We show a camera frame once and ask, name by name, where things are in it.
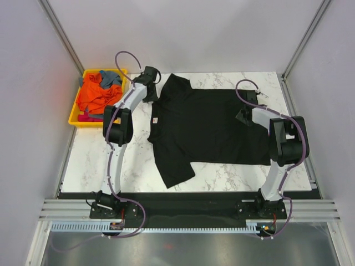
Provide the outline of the black t-shirt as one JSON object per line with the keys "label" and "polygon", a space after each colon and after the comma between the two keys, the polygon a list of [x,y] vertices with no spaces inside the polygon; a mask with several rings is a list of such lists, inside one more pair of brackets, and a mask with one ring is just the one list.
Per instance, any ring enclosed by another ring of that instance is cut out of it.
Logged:
{"label": "black t-shirt", "polygon": [[237,119],[247,90],[194,89],[171,74],[152,104],[150,136],[155,164],[167,188],[195,172],[191,163],[271,164],[268,131]]}

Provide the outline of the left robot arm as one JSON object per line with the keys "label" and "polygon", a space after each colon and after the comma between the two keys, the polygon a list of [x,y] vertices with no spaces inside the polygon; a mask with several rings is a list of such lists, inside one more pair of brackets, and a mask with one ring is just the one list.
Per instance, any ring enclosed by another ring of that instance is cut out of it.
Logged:
{"label": "left robot arm", "polygon": [[116,196],[121,191],[120,178],[123,158],[128,143],[133,138],[132,114],[139,103],[151,103],[158,99],[156,84],[136,78],[128,92],[115,105],[106,106],[103,120],[103,136],[106,142],[106,162],[100,193]]}

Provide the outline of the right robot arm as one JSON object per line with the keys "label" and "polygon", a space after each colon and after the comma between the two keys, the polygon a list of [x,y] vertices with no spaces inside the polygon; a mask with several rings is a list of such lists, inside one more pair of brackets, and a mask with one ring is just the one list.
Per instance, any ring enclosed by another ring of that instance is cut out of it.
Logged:
{"label": "right robot arm", "polygon": [[244,107],[236,118],[247,126],[258,124],[268,131],[271,167],[260,188],[262,199],[254,204],[255,214],[260,218],[267,218],[274,212],[273,203],[283,199],[290,172],[309,155],[305,120],[301,116],[282,115],[265,106]]}

